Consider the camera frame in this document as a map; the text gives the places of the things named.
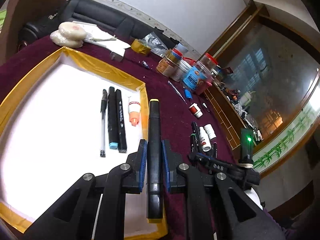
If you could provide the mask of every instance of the blue marker cap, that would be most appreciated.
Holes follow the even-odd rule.
[[[184,90],[184,95],[186,96],[186,98],[192,99],[192,95],[191,95],[190,91],[188,91],[186,89]]]
[[[118,148],[118,143],[115,143],[115,142],[109,143],[109,148],[110,149],[117,149]]]

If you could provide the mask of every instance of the green bamboo decoration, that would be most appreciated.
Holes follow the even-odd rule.
[[[315,117],[315,113],[313,112],[312,107],[310,106],[306,111],[302,110],[301,112],[303,116],[298,119],[295,127],[293,127],[292,129],[288,129],[286,131],[286,136],[280,139],[272,149],[264,153],[263,156],[261,156],[254,162],[253,167],[255,169],[260,167],[266,168],[266,165],[270,164],[274,156],[279,159],[281,157],[281,154],[283,152],[286,152],[289,149],[289,145],[293,143],[295,134],[298,132],[304,132],[307,127],[310,127],[312,125],[312,120],[309,117],[309,114]]]

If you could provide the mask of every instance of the table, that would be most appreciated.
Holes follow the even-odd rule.
[[[0,66],[0,102],[25,74],[58,48],[59,46],[46,36],[27,46]],[[116,62],[110,59],[110,51],[93,44],[85,43],[77,50],[107,62],[145,82],[148,98],[157,98],[160,101],[162,139],[170,140],[172,150],[180,153],[184,162],[189,163],[187,155],[190,151],[189,136],[192,132],[192,121],[196,121],[199,126],[210,123],[217,136],[215,141],[218,144],[218,158],[230,163],[235,162],[219,122],[206,111],[203,111],[203,116],[199,120],[191,114],[187,105],[167,83],[168,78],[156,71],[157,63],[160,60],[158,56],[150,54],[145,57],[129,48],[126,50],[122,62]],[[150,70],[139,64],[142,60],[148,63]],[[174,81],[172,83],[183,94],[182,85]],[[197,95],[193,95],[193,102],[198,105],[205,102],[209,108],[211,105],[206,99]],[[164,205],[169,228],[169,234],[164,239],[185,239],[184,196],[182,194],[169,195],[165,192]]]

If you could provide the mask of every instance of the marker pen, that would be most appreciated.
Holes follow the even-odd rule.
[[[147,147],[147,218],[163,217],[162,144],[160,105],[158,99],[149,103]]]
[[[191,123],[191,127],[192,127],[192,133],[194,133],[196,135],[196,143],[197,143],[197,150],[199,153],[202,153],[202,147],[201,147],[201,143],[200,143],[200,133],[199,133],[199,128],[196,122],[192,122]]]
[[[118,123],[118,135],[119,135],[118,150],[120,153],[125,153],[127,152],[127,141],[125,139],[121,90],[119,89],[116,90],[116,110],[117,110],[117,123]]]
[[[116,114],[116,93],[114,87],[109,87],[108,94],[108,137],[109,148],[118,148],[118,125]]]

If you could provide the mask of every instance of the plastic bag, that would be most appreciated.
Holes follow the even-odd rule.
[[[151,48],[151,52],[154,54],[163,57],[164,54],[168,51],[167,46],[159,39],[159,37],[154,33],[150,33],[145,36],[143,39],[148,46]]]
[[[59,30],[50,34],[50,40],[52,40],[58,46],[66,46],[68,48],[80,48],[83,45],[83,41],[73,41],[64,37]]]
[[[242,116],[242,114],[244,113],[244,118],[246,117],[247,112],[242,109],[242,106],[239,103],[233,106],[235,110],[238,112],[239,116]]]

